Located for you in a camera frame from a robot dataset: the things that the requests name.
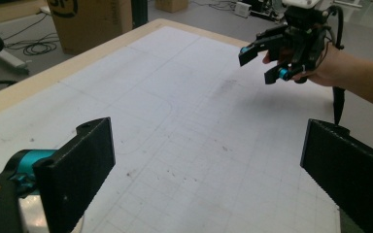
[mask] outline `cardboard box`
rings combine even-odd
[[[174,13],[187,8],[188,0],[155,0],[155,7],[159,10]]]
[[[46,0],[19,0],[0,4],[0,22],[36,15],[47,6]]]
[[[132,30],[131,0],[48,0],[65,53],[79,54]]]

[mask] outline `white table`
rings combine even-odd
[[[157,20],[0,92],[0,171],[111,117],[117,165],[84,232],[339,232],[299,166],[308,118],[332,121],[331,89],[265,85],[261,57],[239,67],[244,44]]]

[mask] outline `human arm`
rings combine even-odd
[[[282,59],[286,55],[290,56],[290,51],[284,51]],[[268,55],[263,62],[269,63]],[[347,89],[373,103],[373,62],[354,57],[334,46],[328,47],[325,58],[315,71],[298,74],[293,79],[298,80],[304,76],[320,85]]]

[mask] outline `human hand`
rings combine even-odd
[[[290,63],[293,56],[293,50],[281,49],[278,64],[282,62]],[[342,62],[345,62],[344,53],[335,48],[332,45],[327,45],[327,48],[322,52],[321,62],[317,65],[318,67],[314,71],[307,71],[305,73],[299,73],[292,77],[294,81],[299,81],[301,78],[308,77],[308,79],[314,83],[324,86],[335,86],[342,79],[342,72],[340,70]],[[271,62],[269,53],[262,59],[264,64]]]

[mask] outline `floor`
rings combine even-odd
[[[277,25],[276,22],[258,17],[238,17],[232,11],[223,11],[227,9],[227,6],[224,8],[222,3],[219,5],[222,10],[217,10],[206,5],[209,3],[217,3],[217,1],[190,1],[186,10],[170,14],[155,9],[153,1],[149,1],[149,20],[167,18],[248,42],[254,40],[256,33]],[[373,60],[373,0],[360,0],[359,4],[362,5],[361,9],[343,6],[345,16],[343,44],[347,52]],[[21,40],[36,40],[55,32],[51,17],[39,14],[0,23],[0,36],[7,38],[38,21],[38,24],[6,40],[6,43],[14,43]],[[55,50],[35,56],[26,56],[22,50],[7,50],[20,60],[27,61],[28,70],[16,70],[0,61],[0,79],[10,79],[20,82],[72,57],[72,55],[64,54],[60,48],[60,44],[56,44],[57,48]],[[371,135],[367,137],[368,141],[373,145]]]

